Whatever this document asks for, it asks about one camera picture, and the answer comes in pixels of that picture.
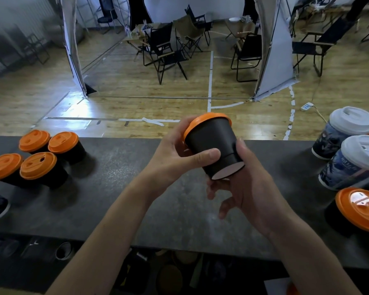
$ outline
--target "white fabric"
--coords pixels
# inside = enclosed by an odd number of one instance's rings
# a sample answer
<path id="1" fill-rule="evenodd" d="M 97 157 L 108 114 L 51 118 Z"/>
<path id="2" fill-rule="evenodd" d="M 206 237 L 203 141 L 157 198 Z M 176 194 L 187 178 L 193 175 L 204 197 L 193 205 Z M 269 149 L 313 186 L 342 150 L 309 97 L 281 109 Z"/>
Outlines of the white fabric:
<path id="1" fill-rule="evenodd" d="M 266 15 L 270 19 L 269 21 L 260 19 L 261 30 L 264 28 L 263 22 L 266 23 L 267 27 L 271 27 L 272 25 L 271 34 L 273 33 L 273 37 L 268 48 L 264 47 L 269 42 L 268 36 L 262 37 L 263 64 L 260 69 L 259 80 L 255 91 L 255 101 L 296 83 L 292 64 L 292 39 L 289 30 L 290 15 L 284 9 L 286 5 L 283 4 L 286 3 L 286 0 L 275 1 L 276 3 L 273 7 L 275 8 L 274 16 Z M 265 3 L 261 8 L 270 9 Z M 268 34 L 269 29 L 262 31 L 262 35 L 264 35 L 264 32 Z"/>
<path id="2" fill-rule="evenodd" d="M 75 36 L 76 3 L 77 0 L 61 0 L 64 21 L 64 41 L 68 62 L 71 67 L 74 83 L 86 96 L 86 86 L 83 81 L 81 64 L 78 58 L 78 49 Z"/>

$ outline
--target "wooden floor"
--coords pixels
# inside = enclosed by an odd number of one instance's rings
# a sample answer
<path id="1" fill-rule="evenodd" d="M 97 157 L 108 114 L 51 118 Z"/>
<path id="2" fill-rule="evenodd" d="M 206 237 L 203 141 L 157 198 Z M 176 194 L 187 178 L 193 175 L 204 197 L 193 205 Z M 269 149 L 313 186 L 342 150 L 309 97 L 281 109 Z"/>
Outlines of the wooden floor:
<path id="1" fill-rule="evenodd" d="M 215 23 L 209 47 L 205 39 L 201 40 L 204 52 L 183 62 L 188 80 L 175 66 L 164 73 L 162 85 L 158 84 L 153 65 L 144 67 L 142 55 L 135 57 L 134 48 L 119 43 L 123 33 L 92 32 L 79 44 L 79 58 L 85 82 L 98 93 L 82 100 L 72 81 L 64 50 L 51 48 L 51 59 L 44 66 L 37 63 L 0 78 L 0 135 L 23 135 L 35 127 L 51 134 L 73 130 L 80 136 L 162 137 L 175 123 L 162 122 L 162 127 L 118 119 L 178 120 L 206 112 L 213 59 L 212 111 L 226 113 L 237 136 L 282 140 L 292 125 L 290 140 L 313 140 L 324 127 L 324 121 L 314 109 L 300 111 L 306 102 L 313 102 L 325 118 L 334 109 L 347 105 L 369 111 L 369 42 L 359 44 L 367 33 L 367 24 L 366 18 L 361 19 L 358 33 L 350 30 L 329 50 L 321 78 L 313 69 L 311 57 L 300 64 L 300 82 L 292 87 L 295 105 L 288 88 L 261 102 L 248 101 L 254 94 L 255 83 L 236 82 L 235 71 L 230 69 L 235 40 L 224 39 L 228 34 L 224 23 Z M 296 40 L 303 37 L 300 27 Z M 240 76 L 257 78 L 258 70 L 247 69 Z M 243 104 L 213 108 L 238 102 Z"/>

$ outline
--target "orange lid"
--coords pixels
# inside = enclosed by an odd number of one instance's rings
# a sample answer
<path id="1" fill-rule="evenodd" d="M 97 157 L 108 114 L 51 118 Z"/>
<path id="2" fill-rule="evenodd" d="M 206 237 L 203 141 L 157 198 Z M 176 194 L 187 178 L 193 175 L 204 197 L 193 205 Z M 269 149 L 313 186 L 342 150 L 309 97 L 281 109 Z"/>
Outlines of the orange lid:
<path id="1" fill-rule="evenodd" d="M 26 158 L 20 166 L 20 175 L 26 180 L 38 179 L 53 169 L 57 157 L 50 152 L 40 152 Z"/>
<path id="2" fill-rule="evenodd" d="M 53 136 L 49 141 L 48 149 L 52 153 L 64 153 L 74 148 L 78 143 L 79 137 L 76 133 L 71 131 L 63 131 Z"/>
<path id="3" fill-rule="evenodd" d="M 198 116 L 193 121 L 191 121 L 188 128 L 186 129 L 186 131 L 183 134 L 183 140 L 185 140 L 185 138 L 187 137 L 189 132 L 191 132 L 196 126 L 198 126 L 202 122 L 207 121 L 209 119 L 218 118 L 218 117 L 227 118 L 228 121 L 230 122 L 230 125 L 232 125 L 231 119 L 228 118 L 228 116 L 226 114 L 223 114 L 223 113 L 205 113 L 201 116 Z"/>
<path id="4" fill-rule="evenodd" d="M 17 153 L 0 155 L 0 180 L 19 169 L 22 162 L 22 156 Z"/>
<path id="5" fill-rule="evenodd" d="M 300 295 L 300 293 L 298 292 L 297 288 L 295 287 L 293 283 L 290 283 L 288 285 L 286 294 L 287 295 Z"/>
<path id="6" fill-rule="evenodd" d="M 51 135 L 45 130 L 32 130 L 19 141 L 19 149 L 23 152 L 33 152 L 48 143 Z"/>
<path id="7" fill-rule="evenodd" d="M 336 194 L 339 211 L 352 224 L 369 232 L 369 191 L 348 187 Z"/>

